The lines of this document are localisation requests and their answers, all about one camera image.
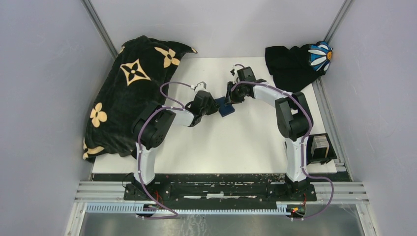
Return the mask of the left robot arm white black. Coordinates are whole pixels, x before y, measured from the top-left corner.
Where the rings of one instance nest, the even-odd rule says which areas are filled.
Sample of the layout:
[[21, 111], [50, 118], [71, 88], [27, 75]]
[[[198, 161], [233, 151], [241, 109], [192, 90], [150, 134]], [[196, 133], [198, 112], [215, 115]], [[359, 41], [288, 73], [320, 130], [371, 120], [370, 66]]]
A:
[[136, 194], [143, 200], [154, 196], [151, 182], [155, 178], [155, 160], [159, 146], [164, 142], [171, 126], [194, 127], [204, 116], [218, 112], [220, 105], [207, 91], [199, 91], [185, 107], [163, 106], [150, 102], [134, 122], [132, 132], [137, 136], [134, 178], [139, 184]]

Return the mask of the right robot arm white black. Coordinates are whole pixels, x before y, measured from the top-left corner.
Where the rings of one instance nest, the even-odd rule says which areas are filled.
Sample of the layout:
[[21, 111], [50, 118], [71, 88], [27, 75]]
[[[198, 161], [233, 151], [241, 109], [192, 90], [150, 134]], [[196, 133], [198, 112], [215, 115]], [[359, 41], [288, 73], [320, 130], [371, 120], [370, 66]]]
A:
[[277, 127], [286, 143], [286, 177], [291, 182], [285, 185], [284, 195], [291, 201], [298, 200], [304, 194], [299, 182], [308, 176], [306, 148], [314, 124], [305, 95], [284, 91], [264, 79], [256, 79], [251, 67], [241, 64], [235, 64], [230, 73], [234, 79], [227, 83], [225, 106], [242, 103], [246, 97], [251, 97], [275, 109]]

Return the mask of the blue leather card holder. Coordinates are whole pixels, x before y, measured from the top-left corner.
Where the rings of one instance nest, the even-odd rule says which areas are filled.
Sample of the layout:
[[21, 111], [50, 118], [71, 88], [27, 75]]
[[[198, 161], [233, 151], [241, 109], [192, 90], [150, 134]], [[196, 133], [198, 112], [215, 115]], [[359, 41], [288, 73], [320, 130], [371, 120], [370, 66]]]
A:
[[215, 102], [219, 105], [218, 112], [222, 117], [228, 116], [235, 112], [234, 107], [231, 104], [226, 104], [226, 97], [220, 97], [215, 99]]

